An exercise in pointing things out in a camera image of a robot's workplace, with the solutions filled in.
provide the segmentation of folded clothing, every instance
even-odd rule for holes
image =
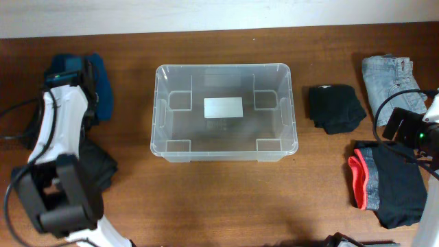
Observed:
[[[314,126],[327,134],[352,132],[366,117],[354,88],[348,85],[310,88],[309,108]]]
[[[80,142],[80,163],[96,185],[105,190],[111,186],[111,178],[117,172],[117,162],[90,139]]]
[[[389,142],[396,150],[414,157],[412,149]],[[416,164],[375,141],[358,141],[348,160],[353,173],[357,206],[373,210],[387,229],[409,226],[420,221],[427,191]]]
[[[395,58],[391,54],[365,58],[362,70],[374,116],[384,100],[393,94],[408,89],[419,89],[412,74],[413,62],[409,58]],[[424,103],[426,99],[427,96],[422,93],[405,93],[396,96],[379,113],[377,125],[386,125],[395,107],[414,113],[425,113],[427,111]]]

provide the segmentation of folded black sock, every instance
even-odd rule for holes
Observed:
[[[327,134],[352,132],[366,117],[354,88],[348,85],[310,88],[309,106],[314,126]]]

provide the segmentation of black bracket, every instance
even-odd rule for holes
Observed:
[[[75,155],[61,154],[54,162],[33,166],[15,189],[39,233],[59,238],[94,230],[104,215],[102,193]]]
[[[86,58],[68,58],[64,63],[66,71],[48,75],[45,85],[49,88],[65,85],[81,87],[88,101],[82,123],[85,130],[89,130],[91,126],[98,124],[96,109],[99,98],[96,93],[95,74],[99,77],[99,71]]]

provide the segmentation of black cloth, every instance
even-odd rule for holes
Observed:
[[[396,150],[414,157],[414,151],[399,143],[387,142]],[[420,221],[427,201],[419,167],[389,151],[376,141],[358,141],[355,148],[370,148],[379,176],[379,208],[375,211],[380,224],[392,229]]]
[[[80,142],[80,164],[88,177],[103,191],[111,186],[111,178],[117,172],[117,162],[107,152],[89,139]],[[15,167],[11,178],[23,167]]]
[[[366,117],[354,88],[348,85],[310,88],[309,109],[314,126],[327,134],[352,132]]]

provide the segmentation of blue jeans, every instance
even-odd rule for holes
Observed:
[[[363,79],[369,97],[369,104],[375,117],[378,107],[395,93],[408,89],[419,89],[412,74],[413,62],[409,58],[395,58],[392,55],[373,56],[363,59]],[[378,126],[389,121],[395,107],[414,113],[425,113],[427,99],[422,93],[405,93],[390,100],[378,116]]]

